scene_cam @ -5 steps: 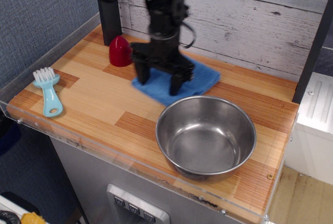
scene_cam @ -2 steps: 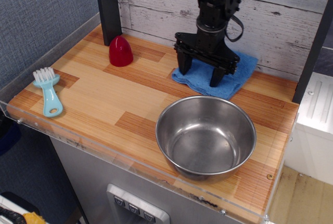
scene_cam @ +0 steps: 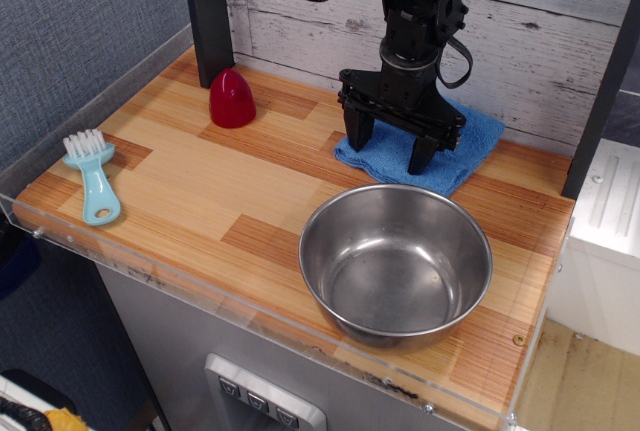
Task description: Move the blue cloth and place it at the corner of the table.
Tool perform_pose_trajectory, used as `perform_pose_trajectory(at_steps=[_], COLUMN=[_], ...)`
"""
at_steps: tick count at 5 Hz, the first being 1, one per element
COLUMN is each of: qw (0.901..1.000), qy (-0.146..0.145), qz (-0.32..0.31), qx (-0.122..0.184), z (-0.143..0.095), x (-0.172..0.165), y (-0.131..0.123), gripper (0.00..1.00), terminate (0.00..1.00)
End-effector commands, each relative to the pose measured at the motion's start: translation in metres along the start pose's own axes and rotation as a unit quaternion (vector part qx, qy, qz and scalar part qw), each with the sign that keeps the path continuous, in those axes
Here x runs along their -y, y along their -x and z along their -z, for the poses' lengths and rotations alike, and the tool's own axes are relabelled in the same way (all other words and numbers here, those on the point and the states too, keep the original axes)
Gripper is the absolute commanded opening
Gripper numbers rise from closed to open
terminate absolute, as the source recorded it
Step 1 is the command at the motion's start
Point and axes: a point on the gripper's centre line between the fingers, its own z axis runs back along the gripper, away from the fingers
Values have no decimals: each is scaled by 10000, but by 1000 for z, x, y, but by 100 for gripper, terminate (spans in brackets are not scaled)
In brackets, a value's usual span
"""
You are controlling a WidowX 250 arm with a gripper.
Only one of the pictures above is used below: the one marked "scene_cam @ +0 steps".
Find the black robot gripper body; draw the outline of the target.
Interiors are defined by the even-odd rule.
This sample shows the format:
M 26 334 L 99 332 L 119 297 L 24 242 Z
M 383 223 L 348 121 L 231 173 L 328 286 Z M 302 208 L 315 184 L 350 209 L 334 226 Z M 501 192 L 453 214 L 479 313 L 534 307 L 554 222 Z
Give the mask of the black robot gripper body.
M 425 62 L 384 61 L 379 71 L 344 69 L 339 74 L 342 107 L 351 104 L 374 119 L 454 150 L 466 118 L 439 93 L 438 53 Z

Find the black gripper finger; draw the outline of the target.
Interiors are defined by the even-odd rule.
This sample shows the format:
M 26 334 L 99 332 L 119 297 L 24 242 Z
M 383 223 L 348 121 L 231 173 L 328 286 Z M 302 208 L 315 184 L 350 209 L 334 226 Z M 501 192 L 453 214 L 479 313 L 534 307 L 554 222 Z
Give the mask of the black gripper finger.
M 343 118 L 349 144 L 359 152 L 371 139 L 375 119 L 366 111 L 359 110 L 351 104 L 343 106 Z
M 430 136 L 416 137 L 408 165 L 410 175 L 420 175 L 438 150 L 438 141 Z

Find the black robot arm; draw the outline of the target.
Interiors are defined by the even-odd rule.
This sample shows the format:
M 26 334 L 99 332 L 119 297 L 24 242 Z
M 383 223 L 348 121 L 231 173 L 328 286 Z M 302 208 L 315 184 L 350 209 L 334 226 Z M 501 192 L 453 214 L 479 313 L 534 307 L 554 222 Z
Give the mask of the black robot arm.
M 421 174 L 438 151 L 456 148 L 465 117 L 439 93 L 445 47 L 465 59 L 455 39 L 469 9 L 462 0 L 382 0 L 385 36 L 378 71 L 344 69 L 339 101 L 351 147 L 362 150 L 382 121 L 415 137 L 407 171 Z

